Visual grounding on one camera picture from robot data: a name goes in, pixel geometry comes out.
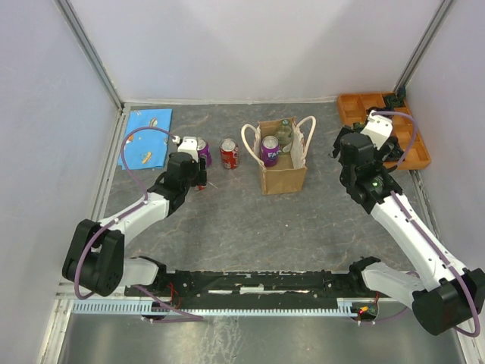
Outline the purple soda can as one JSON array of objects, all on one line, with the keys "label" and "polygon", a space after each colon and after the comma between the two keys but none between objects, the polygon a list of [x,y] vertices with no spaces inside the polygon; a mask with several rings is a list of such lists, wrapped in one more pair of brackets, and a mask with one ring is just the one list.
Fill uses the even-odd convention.
[{"label": "purple soda can", "polygon": [[197,153],[199,158],[203,158],[205,160],[206,167],[210,167],[212,164],[212,157],[209,144],[205,139],[201,137],[197,138]]},{"label": "purple soda can", "polygon": [[264,166],[267,168],[274,167],[277,164],[280,151],[279,140],[275,136],[266,136],[261,141],[260,150],[260,156]]}]

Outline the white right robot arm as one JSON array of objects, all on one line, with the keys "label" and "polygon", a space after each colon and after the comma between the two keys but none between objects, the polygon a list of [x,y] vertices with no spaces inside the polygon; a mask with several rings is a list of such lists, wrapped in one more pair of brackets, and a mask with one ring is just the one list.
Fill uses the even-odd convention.
[{"label": "white right robot arm", "polygon": [[454,257],[412,211],[402,188],[383,164],[389,143],[377,148],[372,139],[343,127],[332,156],[342,166],[339,177],[346,192],[397,242],[415,268],[414,274],[394,270],[371,257],[347,281],[354,295],[383,293],[409,308],[430,334],[451,328],[468,336],[481,333],[484,272],[470,270]]}]

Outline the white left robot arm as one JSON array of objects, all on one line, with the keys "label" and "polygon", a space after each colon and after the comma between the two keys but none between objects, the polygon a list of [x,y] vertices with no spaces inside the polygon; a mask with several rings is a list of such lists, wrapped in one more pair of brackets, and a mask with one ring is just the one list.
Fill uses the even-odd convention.
[{"label": "white left robot arm", "polygon": [[204,159],[187,152],[169,155],[167,169],[137,202],[101,221],[82,220],[76,227],[62,267],[75,294],[111,295],[118,287],[142,285],[152,296],[167,289],[166,265],[146,256],[127,258],[125,247],[154,223],[172,215],[189,189],[207,183]]}]

